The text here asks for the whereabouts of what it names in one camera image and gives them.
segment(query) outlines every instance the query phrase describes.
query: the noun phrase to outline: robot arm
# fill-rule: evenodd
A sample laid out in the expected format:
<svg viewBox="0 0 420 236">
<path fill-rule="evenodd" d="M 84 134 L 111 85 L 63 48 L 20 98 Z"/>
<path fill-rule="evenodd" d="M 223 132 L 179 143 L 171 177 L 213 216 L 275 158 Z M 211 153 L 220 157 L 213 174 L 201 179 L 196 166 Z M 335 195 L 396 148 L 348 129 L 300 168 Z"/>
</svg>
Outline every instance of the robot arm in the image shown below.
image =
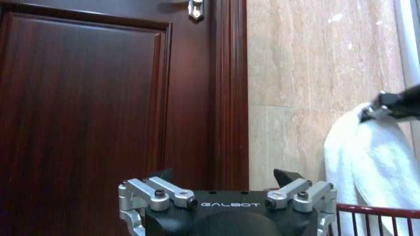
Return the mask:
<svg viewBox="0 0 420 236">
<path fill-rule="evenodd" d="M 325 236 L 336 220 L 333 185 L 303 178 L 283 182 L 268 192 L 209 192 L 159 177 L 131 179 L 119 186 L 120 218 L 132 236 Z"/>
<path fill-rule="evenodd" d="M 363 111 L 361 122 L 379 119 L 384 116 L 404 121 L 420 119 L 420 85 L 407 89 L 399 94 L 381 91 Z"/>
</svg>

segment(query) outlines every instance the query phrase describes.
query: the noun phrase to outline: wire basket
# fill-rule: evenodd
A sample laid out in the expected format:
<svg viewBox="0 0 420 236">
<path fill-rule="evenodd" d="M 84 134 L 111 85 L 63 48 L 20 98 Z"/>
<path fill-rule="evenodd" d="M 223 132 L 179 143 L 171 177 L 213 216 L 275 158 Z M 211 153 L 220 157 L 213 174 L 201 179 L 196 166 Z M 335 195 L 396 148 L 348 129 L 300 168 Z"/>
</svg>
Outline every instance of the wire basket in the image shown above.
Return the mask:
<svg viewBox="0 0 420 236">
<path fill-rule="evenodd" d="M 371 207 L 371 206 L 359 206 L 349 204 L 337 204 L 336 205 L 336 223 L 337 223 L 337 236 L 341 236 L 341 228 L 340 228 L 340 212 L 349 212 L 352 214 L 353 220 L 353 235 L 357 236 L 357 224 L 356 224 L 356 214 L 364 214 L 365 223 L 367 223 L 367 235 L 371 235 L 371 222 L 369 216 L 377 216 L 377 225 L 379 225 L 379 235 L 383 236 L 383 223 L 381 217 L 387 216 L 392 218 L 392 227 L 393 227 L 393 235 L 397 236 L 397 224 L 396 218 L 407 219 L 407 227 L 409 236 L 413 236 L 413 227 L 412 227 L 412 219 L 420 219 L 420 210 L 408 210 L 408 209 L 396 209 L 396 208 L 383 208 L 383 207 Z M 329 236 L 332 236 L 332 228 L 329 227 Z"/>
</svg>

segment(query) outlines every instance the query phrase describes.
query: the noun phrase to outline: wall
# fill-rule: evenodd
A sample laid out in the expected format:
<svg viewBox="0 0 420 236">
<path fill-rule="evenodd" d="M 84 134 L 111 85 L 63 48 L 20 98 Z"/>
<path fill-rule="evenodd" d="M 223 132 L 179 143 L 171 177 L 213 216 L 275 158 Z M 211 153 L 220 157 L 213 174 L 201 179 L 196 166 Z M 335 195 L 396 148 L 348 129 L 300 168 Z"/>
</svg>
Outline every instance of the wall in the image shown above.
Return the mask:
<svg viewBox="0 0 420 236">
<path fill-rule="evenodd" d="M 251 189 L 324 179 L 333 121 L 404 89 L 392 0 L 248 0 L 248 44 Z"/>
</svg>

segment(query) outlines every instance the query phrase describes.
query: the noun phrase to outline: dark red wooden door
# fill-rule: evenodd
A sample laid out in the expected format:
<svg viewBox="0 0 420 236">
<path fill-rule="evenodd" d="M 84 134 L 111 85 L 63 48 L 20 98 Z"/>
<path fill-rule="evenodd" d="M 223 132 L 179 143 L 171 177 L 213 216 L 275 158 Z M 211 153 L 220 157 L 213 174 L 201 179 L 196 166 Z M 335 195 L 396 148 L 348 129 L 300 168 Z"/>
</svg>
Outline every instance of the dark red wooden door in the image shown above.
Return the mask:
<svg viewBox="0 0 420 236">
<path fill-rule="evenodd" d="M 212 188 L 209 6 L 3 1 L 0 235 L 125 235 L 117 185 Z"/>
</svg>

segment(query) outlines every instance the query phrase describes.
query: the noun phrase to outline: logo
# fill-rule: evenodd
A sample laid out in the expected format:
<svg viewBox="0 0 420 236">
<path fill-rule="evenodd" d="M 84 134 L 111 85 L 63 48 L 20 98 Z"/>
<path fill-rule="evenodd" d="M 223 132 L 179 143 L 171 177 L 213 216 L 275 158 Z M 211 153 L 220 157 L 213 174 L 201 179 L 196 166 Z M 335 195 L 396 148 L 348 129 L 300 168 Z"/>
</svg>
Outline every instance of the logo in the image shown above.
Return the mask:
<svg viewBox="0 0 420 236">
<path fill-rule="evenodd" d="M 257 207 L 261 203 L 201 203 L 203 207 Z"/>
</svg>

